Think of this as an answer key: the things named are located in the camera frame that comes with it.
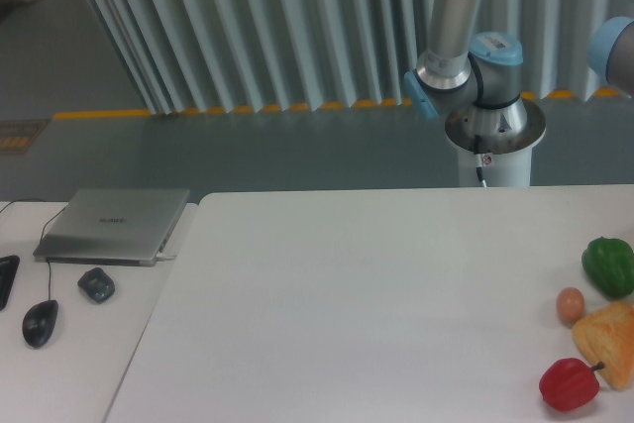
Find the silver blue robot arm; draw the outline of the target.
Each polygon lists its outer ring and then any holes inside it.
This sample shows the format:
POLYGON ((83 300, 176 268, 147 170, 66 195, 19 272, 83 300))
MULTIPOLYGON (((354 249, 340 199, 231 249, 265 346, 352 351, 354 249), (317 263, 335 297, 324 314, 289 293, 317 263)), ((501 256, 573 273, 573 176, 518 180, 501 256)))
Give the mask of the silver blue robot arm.
MULTIPOLYGON (((506 155, 536 146, 544 113, 520 98, 521 43, 500 33, 474 35, 481 0, 434 0, 425 52, 404 76, 425 117, 449 111, 448 139, 478 156, 506 155)), ((633 18, 615 17, 592 35, 587 64, 607 83, 633 96, 633 18)))

